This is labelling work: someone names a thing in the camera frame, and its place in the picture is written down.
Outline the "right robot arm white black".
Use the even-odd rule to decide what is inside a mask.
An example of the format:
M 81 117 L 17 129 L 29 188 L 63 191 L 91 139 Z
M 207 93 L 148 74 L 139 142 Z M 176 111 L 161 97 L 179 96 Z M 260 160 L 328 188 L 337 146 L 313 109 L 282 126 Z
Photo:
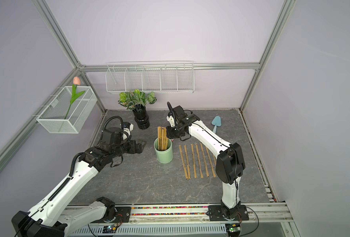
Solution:
M 223 188 L 221 213 L 228 220 L 236 218 L 241 205 L 239 184 L 246 168 L 241 146 L 220 138 L 194 114 L 183 118 L 174 118 L 168 114 L 166 119 L 170 123 L 167 126 L 170 139 L 181 138 L 188 134 L 198 139 L 214 155 L 215 172 L 222 181 Z

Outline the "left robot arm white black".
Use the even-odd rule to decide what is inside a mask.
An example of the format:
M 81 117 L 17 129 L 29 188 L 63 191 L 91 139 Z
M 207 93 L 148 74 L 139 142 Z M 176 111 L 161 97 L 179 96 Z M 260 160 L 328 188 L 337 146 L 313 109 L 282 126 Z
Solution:
M 92 147 L 74 156 L 69 174 L 46 197 L 29 211 L 19 211 L 11 222 L 17 237 L 67 237 L 81 227 L 97 220 L 112 222 L 121 215 L 115 203 L 100 197 L 92 204 L 64 214 L 77 193 L 113 159 L 123 154 L 142 153 L 146 141 L 130 140 L 111 145 L 107 151 Z

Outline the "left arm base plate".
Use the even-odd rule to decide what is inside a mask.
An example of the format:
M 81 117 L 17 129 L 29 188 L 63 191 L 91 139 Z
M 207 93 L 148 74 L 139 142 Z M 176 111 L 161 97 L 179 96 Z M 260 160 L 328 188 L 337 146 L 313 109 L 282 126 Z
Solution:
M 102 224 L 102 223 L 128 223 L 131 216 L 132 208 L 130 206 L 117 206 L 115 207 L 115 217 L 113 219 L 102 218 L 100 220 L 95 220 L 92 224 Z

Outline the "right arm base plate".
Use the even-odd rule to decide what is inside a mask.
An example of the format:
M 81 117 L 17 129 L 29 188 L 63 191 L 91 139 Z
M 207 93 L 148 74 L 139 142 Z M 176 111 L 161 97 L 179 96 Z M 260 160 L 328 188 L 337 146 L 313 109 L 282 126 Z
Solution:
M 227 208 L 224 205 L 209 205 L 206 215 L 210 221 L 248 221 L 249 215 L 245 205 Z

